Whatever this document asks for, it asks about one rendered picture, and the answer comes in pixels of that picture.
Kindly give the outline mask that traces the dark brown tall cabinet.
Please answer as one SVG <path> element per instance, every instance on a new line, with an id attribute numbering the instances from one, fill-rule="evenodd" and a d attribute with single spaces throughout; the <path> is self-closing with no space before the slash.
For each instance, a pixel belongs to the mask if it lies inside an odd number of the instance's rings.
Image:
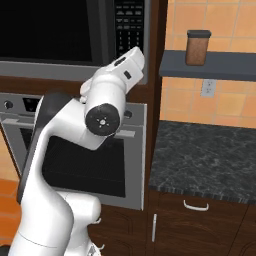
<path id="1" fill-rule="evenodd" d="M 147 53 L 141 51 L 145 58 L 143 78 L 126 95 L 126 105 L 128 103 L 136 103 L 147 106 L 144 207 L 139 210 L 146 212 L 148 210 L 148 182 L 160 112 L 161 79 L 159 76 L 159 66 L 164 50 L 167 4 L 168 0 L 151 0 L 149 51 Z M 1 85 L 6 80 L 6 77 L 0 76 L 0 93 L 5 93 Z M 41 99 L 47 93 L 61 92 L 78 100 L 81 98 L 80 88 L 87 80 L 62 81 L 20 77 L 17 82 L 27 86 L 24 93 L 26 95 L 38 95 Z M 23 174 L 23 167 L 21 169 L 17 168 L 20 179 Z"/>

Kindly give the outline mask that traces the dark brown drawer front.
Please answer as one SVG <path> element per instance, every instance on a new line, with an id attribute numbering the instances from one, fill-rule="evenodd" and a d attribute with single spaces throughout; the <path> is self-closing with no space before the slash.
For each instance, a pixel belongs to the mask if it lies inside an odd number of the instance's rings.
<path id="1" fill-rule="evenodd" d="M 210 208 L 206 212 L 186 209 Z M 156 256 L 227 256 L 247 206 L 207 198 L 160 193 L 157 207 Z"/>

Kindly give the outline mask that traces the oven door with window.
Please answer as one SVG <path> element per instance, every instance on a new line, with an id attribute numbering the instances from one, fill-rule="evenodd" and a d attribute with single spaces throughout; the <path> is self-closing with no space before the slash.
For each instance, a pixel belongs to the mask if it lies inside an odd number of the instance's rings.
<path id="1" fill-rule="evenodd" d="M 45 181 L 57 191 L 86 193 L 104 205 L 144 207 L 145 127 L 124 125 L 134 138 L 107 139 L 95 151 L 60 137 L 49 139 L 42 167 Z"/>

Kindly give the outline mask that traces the black microwave door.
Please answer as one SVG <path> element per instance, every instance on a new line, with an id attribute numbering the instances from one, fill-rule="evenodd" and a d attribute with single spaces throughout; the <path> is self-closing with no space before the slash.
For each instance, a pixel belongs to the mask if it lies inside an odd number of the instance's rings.
<path id="1" fill-rule="evenodd" d="M 103 66 L 115 57 L 113 0 L 0 0 L 0 60 Z"/>

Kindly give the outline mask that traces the brown jar with black lid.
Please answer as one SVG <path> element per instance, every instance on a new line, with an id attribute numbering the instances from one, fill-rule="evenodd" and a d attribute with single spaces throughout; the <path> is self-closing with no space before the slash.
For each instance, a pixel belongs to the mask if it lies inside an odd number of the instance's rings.
<path id="1" fill-rule="evenodd" d="M 188 30 L 185 61 L 190 66 L 203 66 L 206 60 L 210 30 Z"/>

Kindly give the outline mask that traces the white wall outlet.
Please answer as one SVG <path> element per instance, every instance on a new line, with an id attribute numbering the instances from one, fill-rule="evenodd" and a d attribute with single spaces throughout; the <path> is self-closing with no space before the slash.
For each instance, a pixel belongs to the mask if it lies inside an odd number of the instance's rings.
<path id="1" fill-rule="evenodd" d="M 204 79 L 202 82 L 201 96 L 213 98 L 216 90 L 216 81 L 214 79 Z"/>

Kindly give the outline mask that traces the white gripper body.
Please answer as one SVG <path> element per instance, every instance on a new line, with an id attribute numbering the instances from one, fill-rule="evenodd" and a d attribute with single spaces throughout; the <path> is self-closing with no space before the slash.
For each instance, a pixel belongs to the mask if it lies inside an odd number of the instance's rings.
<path id="1" fill-rule="evenodd" d="M 144 64 L 145 58 L 140 48 L 133 47 L 127 53 L 127 67 L 125 68 L 128 88 L 132 88 L 143 78 Z"/>

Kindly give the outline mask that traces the dark brown cupboard door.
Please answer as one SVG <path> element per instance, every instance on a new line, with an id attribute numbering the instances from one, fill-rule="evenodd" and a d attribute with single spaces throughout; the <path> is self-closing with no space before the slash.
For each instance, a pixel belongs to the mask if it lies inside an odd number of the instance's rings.
<path id="1" fill-rule="evenodd" d="M 240 228 L 239 256 L 256 256 L 256 205 L 250 205 Z"/>
<path id="2" fill-rule="evenodd" d="M 103 256 L 147 256 L 146 211 L 102 206 L 101 222 L 88 226 L 91 240 Z"/>

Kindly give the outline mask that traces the black and grey microwave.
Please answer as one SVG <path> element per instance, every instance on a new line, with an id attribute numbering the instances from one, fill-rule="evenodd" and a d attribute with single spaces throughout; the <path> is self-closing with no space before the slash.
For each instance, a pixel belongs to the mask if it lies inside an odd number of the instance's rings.
<path id="1" fill-rule="evenodd" d="M 115 57 L 113 60 L 135 46 L 139 47 L 143 53 L 147 53 L 149 51 L 151 0 L 113 0 L 113 6 L 115 33 Z M 0 76 L 85 81 L 93 76 L 100 67 L 102 66 L 0 60 Z"/>

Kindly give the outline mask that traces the dark grey wall shelf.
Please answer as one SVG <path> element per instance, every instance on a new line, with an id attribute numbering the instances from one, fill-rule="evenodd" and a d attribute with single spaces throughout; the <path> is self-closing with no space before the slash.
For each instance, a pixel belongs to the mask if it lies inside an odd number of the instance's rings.
<path id="1" fill-rule="evenodd" d="M 203 66 L 188 66 L 185 51 L 165 50 L 159 75 L 256 82 L 256 53 L 208 52 Z"/>

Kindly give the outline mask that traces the stainless steel oven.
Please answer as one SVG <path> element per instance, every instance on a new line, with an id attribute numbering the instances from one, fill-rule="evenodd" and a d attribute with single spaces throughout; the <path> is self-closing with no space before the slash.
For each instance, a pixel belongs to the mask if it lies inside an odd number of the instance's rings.
<path id="1" fill-rule="evenodd" d="M 23 167 L 38 95 L 0 93 L 0 124 L 16 166 Z M 122 126 L 95 151 L 49 140 L 42 175 L 57 191 L 88 193 L 104 205 L 144 207 L 147 106 L 128 103 Z"/>

